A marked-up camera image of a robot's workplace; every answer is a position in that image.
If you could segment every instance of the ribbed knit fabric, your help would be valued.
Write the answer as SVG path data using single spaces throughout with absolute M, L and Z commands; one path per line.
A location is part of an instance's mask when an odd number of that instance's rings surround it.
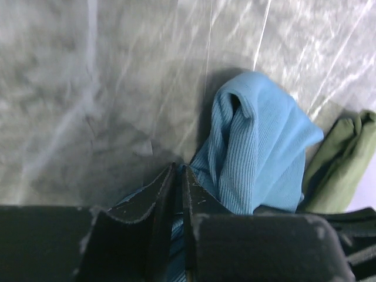
M 209 138 L 191 163 L 199 183 L 236 214 L 253 214 L 262 204 L 294 212 L 306 147 L 322 140 L 322 130 L 256 72 L 223 85 L 211 115 Z M 185 281 L 182 223 L 173 226 L 168 281 Z

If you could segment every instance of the green fabric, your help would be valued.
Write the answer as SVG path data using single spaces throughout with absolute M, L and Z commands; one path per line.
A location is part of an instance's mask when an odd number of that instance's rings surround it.
M 301 210 L 344 212 L 375 149 L 375 112 L 364 110 L 355 119 L 338 120 L 304 173 L 307 199 Z

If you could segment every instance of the gray surface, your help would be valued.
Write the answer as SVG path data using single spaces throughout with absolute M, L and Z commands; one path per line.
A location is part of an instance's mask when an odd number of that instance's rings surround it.
M 0 203 L 116 203 L 190 161 L 241 69 L 325 131 L 374 109 L 375 21 L 373 0 L 0 0 Z
M 376 154 L 372 157 L 346 211 L 372 207 L 376 210 Z

